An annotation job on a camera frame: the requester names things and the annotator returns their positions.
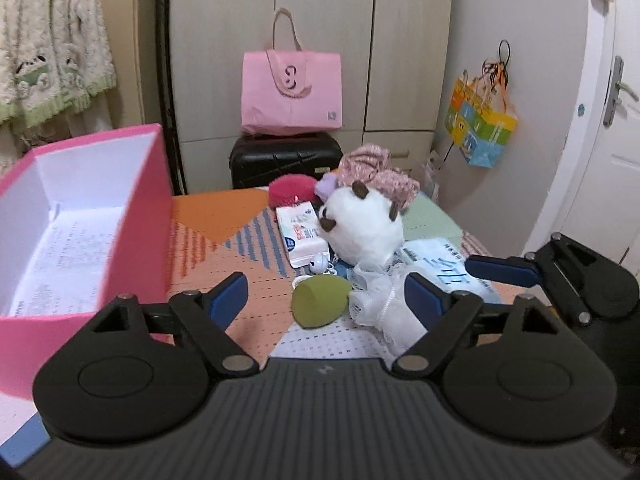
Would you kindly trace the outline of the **patchwork knitted blanket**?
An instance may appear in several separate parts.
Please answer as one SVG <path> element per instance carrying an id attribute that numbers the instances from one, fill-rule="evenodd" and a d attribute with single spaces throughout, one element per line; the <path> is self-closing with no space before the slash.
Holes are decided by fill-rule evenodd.
<path id="1" fill-rule="evenodd" d="M 379 332 L 359 327 L 350 318 L 320 330 L 295 325 L 290 301 L 297 273 L 285 258 L 264 191 L 175 198 L 167 259 L 170 294 L 209 289 L 234 271 L 247 276 L 248 303 L 228 333 L 259 363 L 286 354 L 392 359 Z"/>

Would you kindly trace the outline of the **pink storage box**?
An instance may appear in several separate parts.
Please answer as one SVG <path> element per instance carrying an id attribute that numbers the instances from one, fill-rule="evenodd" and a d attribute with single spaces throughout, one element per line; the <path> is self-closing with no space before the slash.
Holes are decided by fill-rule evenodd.
<path id="1" fill-rule="evenodd" d="M 2 178 L 2 392 L 30 398 L 43 363 L 116 295 L 164 299 L 171 215 L 159 125 L 40 146 Z"/>

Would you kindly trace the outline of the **white wet wipes pack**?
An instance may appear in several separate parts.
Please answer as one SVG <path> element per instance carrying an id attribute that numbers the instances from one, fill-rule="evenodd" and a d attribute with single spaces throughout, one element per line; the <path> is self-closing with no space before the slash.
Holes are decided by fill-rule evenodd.
<path id="1" fill-rule="evenodd" d="M 276 209 L 277 224 L 292 268 L 308 266 L 316 255 L 330 254 L 320 234 L 320 223 L 311 202 Z"/>

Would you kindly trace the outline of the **white panda plush toy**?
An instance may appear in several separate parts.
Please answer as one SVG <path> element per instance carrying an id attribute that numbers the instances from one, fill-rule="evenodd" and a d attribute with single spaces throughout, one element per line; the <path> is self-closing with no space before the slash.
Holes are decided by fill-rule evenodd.
<path id="1" fill-rule="evenodd" d="M 404 244 L 400 206 L 360 181 L 337 188 L 318 211 L 320 235 L 344 263 L 387 266 Z"/>

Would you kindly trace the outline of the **pink tote bag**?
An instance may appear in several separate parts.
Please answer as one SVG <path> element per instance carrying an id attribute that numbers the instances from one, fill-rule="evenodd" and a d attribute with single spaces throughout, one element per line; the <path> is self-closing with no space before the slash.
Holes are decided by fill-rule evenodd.
<path id="1" fill-rule="evenodd" d="M 343 127 L 342 58 L 275 46 L 243 56 L 241 129 L 252 134 L 295 136 Z"/>

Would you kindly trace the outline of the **beige wardrobe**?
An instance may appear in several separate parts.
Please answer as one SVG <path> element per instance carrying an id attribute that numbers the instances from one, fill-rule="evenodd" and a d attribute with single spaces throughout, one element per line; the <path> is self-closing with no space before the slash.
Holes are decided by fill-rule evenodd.
<path id="1" fill-rule="evenodd" d="M 241 132 L 242 62 L 275 42 L 342 59 L 344 151 L 387 148 L 402 169 L 430 154 L 451 0 L 168 0 L 170 73 L 183 180 L 226 190 Z"/>

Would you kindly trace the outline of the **white keychain charm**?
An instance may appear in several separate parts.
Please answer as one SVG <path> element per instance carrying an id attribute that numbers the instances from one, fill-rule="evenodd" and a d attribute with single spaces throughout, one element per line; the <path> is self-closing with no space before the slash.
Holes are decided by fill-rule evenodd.
<path id="1" fill-rule="evenodd" d="M 337 274 L 334 264 L 327 254 L 314 255 L 308 263 L 308 270 L 312 275 Z"/>

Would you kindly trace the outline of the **blue tissue pack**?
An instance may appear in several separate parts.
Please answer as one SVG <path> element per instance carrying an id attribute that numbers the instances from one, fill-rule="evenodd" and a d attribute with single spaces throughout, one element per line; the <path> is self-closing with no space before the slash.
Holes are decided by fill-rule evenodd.
<path id="1" fill-rule="evenodd" d="M 407 240 L 396 252 L 398 260 L 419 272 L 444 292 L 466 290 L 490 304 L 500 304 L 495 287 L 465 270 L 465 258 L 442 237 Z"/>

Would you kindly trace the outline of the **cream knitted cardigan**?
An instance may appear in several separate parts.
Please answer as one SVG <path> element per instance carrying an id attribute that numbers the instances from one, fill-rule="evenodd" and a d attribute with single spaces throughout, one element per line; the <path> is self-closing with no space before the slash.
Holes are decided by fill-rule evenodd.
<path id="1" fill-rule="evenodd" d="M 100 0 L 1 0 L 1 121 L 32 128 L 116 87 Z"/>

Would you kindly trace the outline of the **magenta fluffy pompom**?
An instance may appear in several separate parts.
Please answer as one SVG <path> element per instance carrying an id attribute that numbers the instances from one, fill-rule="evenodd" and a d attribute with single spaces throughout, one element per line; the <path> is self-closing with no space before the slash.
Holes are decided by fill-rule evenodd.
<path id="1" fill-rule="evenodd" d="M 269 207 L 276 209 L 305 202 L 320 203 L 320 198 L 314 192 L 316 183 L 316 179 L 304 174 L 286 174 L 278 177 L 268 185 Z"/>

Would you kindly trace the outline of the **green makeup sponge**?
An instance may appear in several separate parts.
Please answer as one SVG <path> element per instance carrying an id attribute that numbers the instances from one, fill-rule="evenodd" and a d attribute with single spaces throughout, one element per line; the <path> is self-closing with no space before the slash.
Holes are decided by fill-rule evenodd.
<path id="1" fill-rule="evenodd" d="M 292 292 L 291 312 L 305 330 L 329 325 L 348 307 L 352 285 L 337 275 L 315 275 L 299 282 Z"/>

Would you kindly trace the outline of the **black suitcase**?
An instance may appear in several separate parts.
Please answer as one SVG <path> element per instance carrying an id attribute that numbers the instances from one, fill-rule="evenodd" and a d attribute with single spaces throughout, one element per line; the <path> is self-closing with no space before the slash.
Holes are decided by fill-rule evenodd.
<path id="1" fill-rule="evenodd" d="M 261 188 L 286 174 L 320 180 L 343 157 L 340 144 L 327 132 L 297 136 L 250 136 L 235 142 L 229 156 L 232 188 Z"/>

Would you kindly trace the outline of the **colourful paper gift bag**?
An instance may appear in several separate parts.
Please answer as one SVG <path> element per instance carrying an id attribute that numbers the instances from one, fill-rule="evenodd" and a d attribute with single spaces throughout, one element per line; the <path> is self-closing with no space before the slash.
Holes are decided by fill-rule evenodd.
<path id="1" fill-rule="evenodd" d="M 498 58 L 486 58 L 474 77 L 467 70 L 451 92 L 445 128 L 470 166 L 491 169 L 518 126 L 518 115 L 509 96 L 511 45 L 503 39 Z"/>

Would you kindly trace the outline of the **white door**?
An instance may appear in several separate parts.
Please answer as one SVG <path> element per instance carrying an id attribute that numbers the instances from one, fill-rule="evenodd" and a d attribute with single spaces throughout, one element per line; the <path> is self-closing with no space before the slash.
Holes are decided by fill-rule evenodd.
<path id="1" fill-rule="evenodd" d="M 615 1 L 614 58 L 639 94 L 639 0 Z M 614 122 L 601 125 L 562 232 L 639 275 L 639 102 L 620 92 Z"/>

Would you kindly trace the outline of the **pink floral cloth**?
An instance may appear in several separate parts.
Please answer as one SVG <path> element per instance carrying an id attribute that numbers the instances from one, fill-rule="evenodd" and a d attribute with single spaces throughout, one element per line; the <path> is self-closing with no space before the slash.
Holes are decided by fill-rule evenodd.
<path id="1" fill-rule="evenodd" d="M 343 156 L 337 169 L 340 186 L 359 181 L 407 209 L 420 192 L 420 183 L 390 162 L 390 151 L 376 144 L 364 144 Z"/>

